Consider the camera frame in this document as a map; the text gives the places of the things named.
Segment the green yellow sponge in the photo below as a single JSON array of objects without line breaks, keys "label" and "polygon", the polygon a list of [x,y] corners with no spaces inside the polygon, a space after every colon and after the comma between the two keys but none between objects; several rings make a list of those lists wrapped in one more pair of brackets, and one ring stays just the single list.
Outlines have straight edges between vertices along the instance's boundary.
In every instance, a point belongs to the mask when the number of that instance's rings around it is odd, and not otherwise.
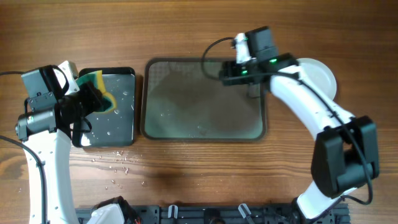
[{"label": "green yellow sponge", "polygon": [[114,111],[117,108],[117,102],[115,97],[106,89],[104,79],[103,79],[103,71],[97,70],[94,72],[87,73],[80,78],[76,79],[76,83],[79,87],[82,84],[92,82],[94,87],[99,90],[103,96],[103,108],[96,111],[96,113],[107,114]]}]

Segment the white plate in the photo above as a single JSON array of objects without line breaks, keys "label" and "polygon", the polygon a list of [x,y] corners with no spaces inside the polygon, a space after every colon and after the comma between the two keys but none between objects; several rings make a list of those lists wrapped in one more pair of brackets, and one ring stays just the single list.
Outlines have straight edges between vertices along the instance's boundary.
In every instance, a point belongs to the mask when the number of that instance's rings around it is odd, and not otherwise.
[{"label": "white plate", "polygon": [[309,79],[333,100],[337,93],[337,82],[333,72],[319,60],[299,58],[298,62]]}]

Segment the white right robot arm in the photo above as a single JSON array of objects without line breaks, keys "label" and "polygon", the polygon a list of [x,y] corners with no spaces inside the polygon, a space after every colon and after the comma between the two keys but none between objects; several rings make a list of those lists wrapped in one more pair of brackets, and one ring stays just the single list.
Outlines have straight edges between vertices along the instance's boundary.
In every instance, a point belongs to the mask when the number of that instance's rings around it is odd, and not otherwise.
[{"label": "white right robot arm", "polygon": [[313,136],[313,181],[294,201],[302,222],[325,216],[344,199],[372,202],[372,181],[379,175],[376,124],[337,105],[311,81],[302,60],[287,54],[250,65],[227,61],[219,79],[226,86],[267,84]]}]

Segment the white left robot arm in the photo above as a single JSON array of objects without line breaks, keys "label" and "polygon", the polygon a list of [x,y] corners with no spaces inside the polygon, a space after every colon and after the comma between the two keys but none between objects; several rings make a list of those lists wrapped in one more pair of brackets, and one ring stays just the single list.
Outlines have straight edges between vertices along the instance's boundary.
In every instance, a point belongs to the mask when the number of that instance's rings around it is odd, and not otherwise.
[{"label": "white left robot arm", "polygon": [[54,81],[26,81],[31,111],[19,116],[16,145],[25,150],[29,168],[30,222],[78,223],[72,197],[69,156],[72,137],[77,132],[72,123],[84,121],[93,112],[103,112],[103,99],[116,101],[106,94],[100,81],[84,81],[78,91],[69,92],[70,84]]}]

